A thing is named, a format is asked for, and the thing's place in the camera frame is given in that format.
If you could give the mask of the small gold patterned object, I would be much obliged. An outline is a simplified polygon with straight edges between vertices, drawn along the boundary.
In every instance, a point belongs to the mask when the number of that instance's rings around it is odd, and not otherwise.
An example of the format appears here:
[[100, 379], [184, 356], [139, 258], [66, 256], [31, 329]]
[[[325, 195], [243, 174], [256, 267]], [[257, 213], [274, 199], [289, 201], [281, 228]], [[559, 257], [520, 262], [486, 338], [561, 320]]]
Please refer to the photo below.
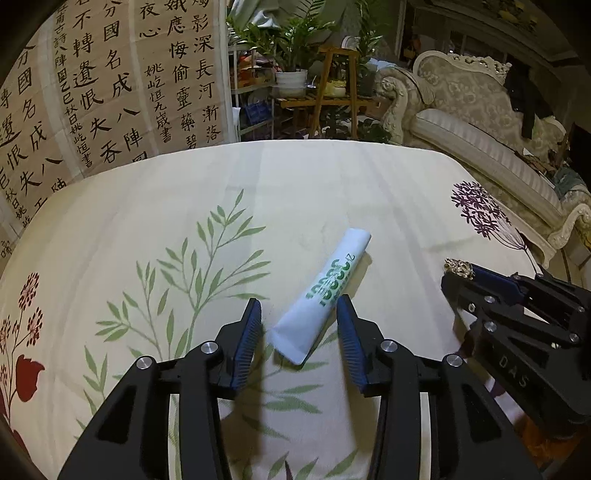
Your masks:
[[473, 280], [475, 277], [472, 264], [459, 259], [447, 258], [444, 262], [444, 272], [454, 274], [467, 280]]

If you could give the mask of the white green toothpaste tube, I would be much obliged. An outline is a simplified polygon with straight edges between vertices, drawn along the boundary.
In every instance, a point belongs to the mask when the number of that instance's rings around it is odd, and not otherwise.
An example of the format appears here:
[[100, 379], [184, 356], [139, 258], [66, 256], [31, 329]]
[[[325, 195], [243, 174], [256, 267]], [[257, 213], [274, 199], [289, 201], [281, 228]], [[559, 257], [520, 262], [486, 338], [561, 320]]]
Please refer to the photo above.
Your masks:
[[346, 230], [315, 279], [271, 328], [270, 343], [291, 364], [300, 366], [307, 359], [371, 238], [363, 229]]

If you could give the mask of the floral cream tablecloth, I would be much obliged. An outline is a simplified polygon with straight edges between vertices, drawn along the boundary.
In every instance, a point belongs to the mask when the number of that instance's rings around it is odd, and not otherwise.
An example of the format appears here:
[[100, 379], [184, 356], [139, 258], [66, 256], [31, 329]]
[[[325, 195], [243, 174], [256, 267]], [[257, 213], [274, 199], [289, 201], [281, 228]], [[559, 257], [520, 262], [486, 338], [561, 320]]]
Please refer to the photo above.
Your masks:
[[238, 320], [266, 330], [334, 258], [356, 310], [416, 354], [459, 347], [447, 259], [536, 274], [540, 254], [454, 159], [353, 141], [262, 141], [163, 155], [53, 194], [1, 279], [9, 424], [48, 479], [130, 364], [169, 360]]

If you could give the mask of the black garment on sofa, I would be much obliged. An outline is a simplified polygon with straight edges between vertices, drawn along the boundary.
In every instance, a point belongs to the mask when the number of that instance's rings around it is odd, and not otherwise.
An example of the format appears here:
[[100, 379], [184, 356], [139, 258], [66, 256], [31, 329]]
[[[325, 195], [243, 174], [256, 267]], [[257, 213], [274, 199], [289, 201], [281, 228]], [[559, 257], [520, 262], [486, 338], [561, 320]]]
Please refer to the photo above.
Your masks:
[[532, 140], [535, 119], [551, 117], [553, 112], [530, 79], [530, 67], [526, 64], [512, 65], [507, 73], [504, 86], [509, 95], [512, 109], [523, 114], [521, 136], [526, 140]]

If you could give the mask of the ornate white grey sofa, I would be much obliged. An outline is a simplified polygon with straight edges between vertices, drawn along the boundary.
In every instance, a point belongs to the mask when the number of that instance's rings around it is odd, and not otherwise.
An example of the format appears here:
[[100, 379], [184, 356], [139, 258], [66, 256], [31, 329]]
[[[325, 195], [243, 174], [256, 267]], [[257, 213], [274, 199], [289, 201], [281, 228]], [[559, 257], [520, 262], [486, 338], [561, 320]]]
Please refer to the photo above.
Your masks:
[[510, 69], [490, 57], [431, 50], [411, 70], [379, 68], [374, 91], [390, 102], [382, 125], [394, 145], [458, 161], [549, 262], [573, 233], [590, 243], [590, 192], [580, 184], [559, 195], [547, 179], [566, 131], [554, 117], [536, 118], [532, 137], [522, 137], [523, 116], [505, 87]]

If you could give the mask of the wooden plant stand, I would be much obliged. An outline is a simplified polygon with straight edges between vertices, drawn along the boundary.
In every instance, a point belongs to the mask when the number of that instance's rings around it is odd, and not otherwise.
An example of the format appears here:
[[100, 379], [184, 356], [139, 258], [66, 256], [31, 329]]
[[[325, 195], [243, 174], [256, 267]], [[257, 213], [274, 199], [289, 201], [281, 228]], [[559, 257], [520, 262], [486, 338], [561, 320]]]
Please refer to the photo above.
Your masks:
[[[308, 126], [308, 137], [317, 138], [322, 135], [321, 114], [323, 107], [348, 107], [349, 118], [351, 119], [351, 132], [354, 140], [359, 138], [358, 114], [361, 109], [367, 109], [374, 103], [371, 97], [358, 95], [358, 74], [356, 65], [360, 60], [360, 53], [354, 49], [326, 47], [320, 48], [320, 53], [324, 57], [322, 62], [322, 75], [320, 83], [315, 89], [315, 94], [307, 94], [303, 97], [288, 97], [280, 95], [277, 100], [280, 107], [301, 110], [314, 108], [311, 115], [310, 125]], [[335, 57], [346, 59], [346, 80], [344, 87], [335, 87], [334, 82], [329, 80], [329, 74], [332, 69], [332, 61]]]

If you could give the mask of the calligraphy folding screen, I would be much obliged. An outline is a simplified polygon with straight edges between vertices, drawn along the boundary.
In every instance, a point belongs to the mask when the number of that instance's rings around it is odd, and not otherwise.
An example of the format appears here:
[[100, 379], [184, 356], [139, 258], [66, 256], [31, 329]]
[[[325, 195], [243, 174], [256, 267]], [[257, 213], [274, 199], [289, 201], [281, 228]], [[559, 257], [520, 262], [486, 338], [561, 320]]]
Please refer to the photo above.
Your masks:
[[64, 1], [1, 87], [1, 257], [86, 177], [235, 141], [221, 1]]

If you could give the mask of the metal storage shelf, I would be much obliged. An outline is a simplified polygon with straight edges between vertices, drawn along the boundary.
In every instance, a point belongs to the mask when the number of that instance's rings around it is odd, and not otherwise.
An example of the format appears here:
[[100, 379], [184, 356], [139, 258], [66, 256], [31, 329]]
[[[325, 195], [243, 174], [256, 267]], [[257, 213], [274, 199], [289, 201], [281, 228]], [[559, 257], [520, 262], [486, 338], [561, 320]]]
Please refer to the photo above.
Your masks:
[[276, 128], [273, 61], [245, 43], [228, 46], [229, 86], [238, 142], [269, 140]]

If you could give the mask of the potted green plant white pot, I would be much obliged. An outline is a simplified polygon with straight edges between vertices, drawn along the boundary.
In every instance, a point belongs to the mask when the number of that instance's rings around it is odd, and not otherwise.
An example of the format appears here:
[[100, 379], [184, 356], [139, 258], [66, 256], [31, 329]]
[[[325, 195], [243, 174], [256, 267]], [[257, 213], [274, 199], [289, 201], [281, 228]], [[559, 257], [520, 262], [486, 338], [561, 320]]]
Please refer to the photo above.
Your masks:
[[280, 97], [302, 98], [322, 37], [335, 29], [335, 22], [322, 14], [324, 9], [324, 1], [235, 1], [226, 23], [236, 40], [256, 49], [276, 68]]

